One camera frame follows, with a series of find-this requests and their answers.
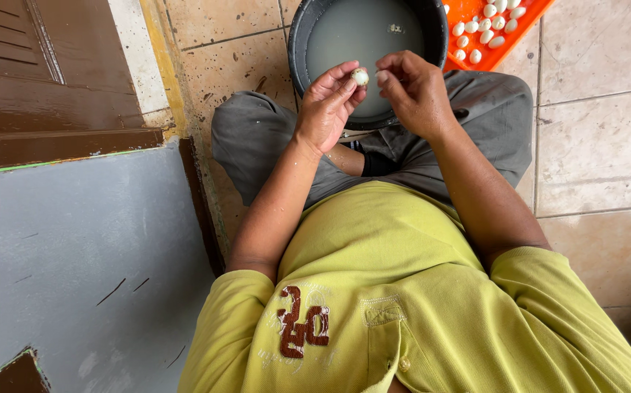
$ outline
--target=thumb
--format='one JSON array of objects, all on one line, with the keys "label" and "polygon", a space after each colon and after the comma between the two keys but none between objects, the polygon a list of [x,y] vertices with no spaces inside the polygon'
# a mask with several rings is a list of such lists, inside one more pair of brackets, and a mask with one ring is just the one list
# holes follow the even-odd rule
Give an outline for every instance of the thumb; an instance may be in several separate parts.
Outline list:
[{"label": "thumb", "polygon": [[339,89],[335,90],[328,98],[325,99],[328,108],[337,108],[344,105],[347,100],[350,99],[357,88],[357,83],[354,79],[350,78]]},{"label": "thumb", "polygon": [[386,93],[393,109],[407,104],[411,98],[401,85],[398,78],[391,74],[391,71],[381,70],[376,73],[377,84]]}]

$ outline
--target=brown wooden door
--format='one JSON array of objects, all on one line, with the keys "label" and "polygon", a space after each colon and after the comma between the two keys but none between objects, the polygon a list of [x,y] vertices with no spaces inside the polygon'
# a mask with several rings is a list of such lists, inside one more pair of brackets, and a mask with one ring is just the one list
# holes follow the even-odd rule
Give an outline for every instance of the brown wooden door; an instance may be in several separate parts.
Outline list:
[{"label": "brown wooden door", "polygon": [[160,146],[106,0],[0,0],[0,168]]}]

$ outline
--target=gray pants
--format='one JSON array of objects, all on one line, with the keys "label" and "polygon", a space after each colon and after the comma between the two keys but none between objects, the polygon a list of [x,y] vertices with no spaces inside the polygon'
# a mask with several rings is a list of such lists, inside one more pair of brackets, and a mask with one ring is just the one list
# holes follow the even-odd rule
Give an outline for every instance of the gray pants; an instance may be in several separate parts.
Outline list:
[{"label": "gray pants", "polygon": [[[451,107],[461,126],[491,164],[513,187],[531,163],[532,106],[529,86],[515,76],[479,71],[444,75]],[[238,92],[215,110],[211,143],[243,197],[258,195],[279,155],[291,139],[296,114],[255,92]],[[305,209],[359,183],[381,180],[422,192],[451,206],[436,157],[429,144],[400,125],[360,140],[367,152],[379,152],[401,165],[380,177],[345,174],[326,155],[320,160]]]}]

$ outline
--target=peeled quail egg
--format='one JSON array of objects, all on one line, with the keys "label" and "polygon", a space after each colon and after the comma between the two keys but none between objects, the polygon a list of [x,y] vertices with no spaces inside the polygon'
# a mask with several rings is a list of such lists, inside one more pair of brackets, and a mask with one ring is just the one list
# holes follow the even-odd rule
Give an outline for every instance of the peeled quail egg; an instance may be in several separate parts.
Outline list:
[{"label": "peeled quail egg", "polygon": [[352,71],[352,79],[355,80],[357,86],[366,86],[366,84],[369,83],[369,75],[363,68],[355,68],[355,70]]},{"label": "peeled quail egg", "polygon": [[500,48],[503,43],[505,43],[505,37],[495,37],[494,39],[490,40],[490,42],[488,43],[488,47],[490,47],[490,49]]},{"label": "peeled quail egg", "polygon": [[478,23],[478,31],[482,33],[483,31],[488,30],[491,26],[492,22],[490,22],[490,19],[485,18],[484,20],[481,20],[480,23]]},{"label": "peeled quail egg", "polygon": [[474,21],[470,21],[466,23],[466,26],[464,26],[464,30],[466,30],[467,33],[475,33],[478,31],[478,22],[474,22]]},{"label": "peeled quail egg", "polygon": [[497,13],[502,14],[507,9],[507,0],[495,1],[495,7],[497,7]]},{"label": "peeled quail egg", "polygon": [[488,42],[490,42],[494,35],[495,33],[493,33],[492,30],[483,31],[483,34],[480,34],[480,43],[482,43],[483,45],[487,44]]},{"label": "peeled quail egg", "polygon": [[519,23],[517,23],[516,19],[510,19],[510,22],[507,22],[507,26],[505,26],[505,32],[506,33],[511,33],[515,30],[517,30],[517,26],[519,25]]},{"label": "peeled quail egg", "polygon": [[495,14],[497,14],[497,7],[495,7],[492,4],[488,4],[483,8],[483,14],[485,15],[485,17],[491,17]]},{"label": "peeled quail egg", "polygon": [[505,18],[502,16],[498,16],[496,17],[494,20],[492,20],[492,28],[495,30],[502,30],[502,28],[505,26]]},{"label": "peeled quail egg", "polygon": [[454,26],[454,29],[452,29],[451,33],[458,37],[464,33],[465,26],[466,24],[464,22],[456,23],[456,26]]},{"label": "peeled quail egg", "polygon": [[456,45],[459,48],[465,48],[468,45],[468,37],[460,36],[458,40],[456,40]]},{"label": "peeled quail egg", "polygon": [[471,63],[478,64],[481,57],[482,55],[480,54],[480,50],[474,49],[471,51],[471,56],[469,56],[468,59],[471,61]]},{"label": "peeled quail egg", "polygon": [[454,51],[454,57],[459,59],[459,60],[463,60],[463,59],[466,58],[466,53],[463,50],[461,50],[461,49],[456,49]]},{"label": "peeled quail egg", "polygon": [[527,13],[527,9],[526,8],[524,8],[524,7],[516,7],[510,13],[510,18],[518,19],[518,18],[521,18],[522,16],[524,16],[524,14],[526,14],[526,13]]}]

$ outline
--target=yellow-green polo shirt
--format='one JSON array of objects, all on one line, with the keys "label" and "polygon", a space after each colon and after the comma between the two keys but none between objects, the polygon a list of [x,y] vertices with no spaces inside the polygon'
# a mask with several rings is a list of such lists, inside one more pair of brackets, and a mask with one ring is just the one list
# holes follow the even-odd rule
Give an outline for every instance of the yellow-green polo shirt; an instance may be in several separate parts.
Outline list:
[{"label": "yellow-green polo shirt", "polygon": [[393,375],[412,392],[631,392],[631,347],[562,255],[519,247],[488,276],[454,210],[374,181],[304,212],[276,287],[215,281],[178,392],[383,393]]}]

